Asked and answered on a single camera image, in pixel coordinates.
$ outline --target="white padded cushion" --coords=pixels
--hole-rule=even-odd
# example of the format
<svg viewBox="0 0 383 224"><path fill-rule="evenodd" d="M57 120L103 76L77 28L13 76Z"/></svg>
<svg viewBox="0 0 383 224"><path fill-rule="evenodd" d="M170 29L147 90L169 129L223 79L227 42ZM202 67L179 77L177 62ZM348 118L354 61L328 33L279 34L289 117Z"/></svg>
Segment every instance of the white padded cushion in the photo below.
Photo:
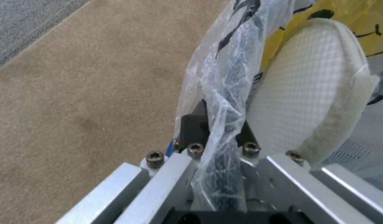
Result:
<svg viewBox="0 0 383 224"><path fill-rule="evenodd" d="M347 27L308 20L271 63L247 120L264 156L294 149L314 166L348 138L377 83Z"/></svg>

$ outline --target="beige carpet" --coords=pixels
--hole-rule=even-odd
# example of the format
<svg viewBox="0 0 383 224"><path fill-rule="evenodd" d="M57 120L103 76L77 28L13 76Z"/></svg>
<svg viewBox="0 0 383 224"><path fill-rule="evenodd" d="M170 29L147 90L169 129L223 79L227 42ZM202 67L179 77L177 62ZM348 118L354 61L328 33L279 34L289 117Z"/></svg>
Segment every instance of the beige carpet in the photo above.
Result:
<svg viewBox="0 0 383 224"><path fill-rule="evenodd" d="M164 151L183 71L227 0L91 0L0 68L0 223L52 223Z"/></svg>

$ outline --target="plastic bag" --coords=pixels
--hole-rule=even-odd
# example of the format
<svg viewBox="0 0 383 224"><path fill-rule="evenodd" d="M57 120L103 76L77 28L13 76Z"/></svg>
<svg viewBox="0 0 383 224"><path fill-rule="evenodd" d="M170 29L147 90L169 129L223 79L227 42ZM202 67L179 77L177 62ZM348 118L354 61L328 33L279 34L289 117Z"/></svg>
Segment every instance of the plastic bag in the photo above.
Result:
<svg viewBox="0 0 383 224"><path fill-rule="evenodd" d="M306 9L309 0L233 0L217 18L186 69L176 113L207 102L210 137L191 183L203 210L246 209L235 136L245 121L253 77L260 70L265 39Z"/></svg>

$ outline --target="yellow bag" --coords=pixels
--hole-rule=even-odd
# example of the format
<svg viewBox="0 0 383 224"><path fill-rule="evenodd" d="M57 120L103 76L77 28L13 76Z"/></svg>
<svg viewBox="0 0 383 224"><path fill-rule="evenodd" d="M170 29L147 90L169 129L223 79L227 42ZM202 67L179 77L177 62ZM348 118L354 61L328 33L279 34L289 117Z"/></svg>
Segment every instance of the yellow bag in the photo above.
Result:
<svg viewBox="0 0 383 224"><path fill-rule="evenodd" d="M267 68L288 32L315 17L344 23L355 33L367 57L383 53L383 0L319 0L302 10L266 40L261 70Z"/></svg>

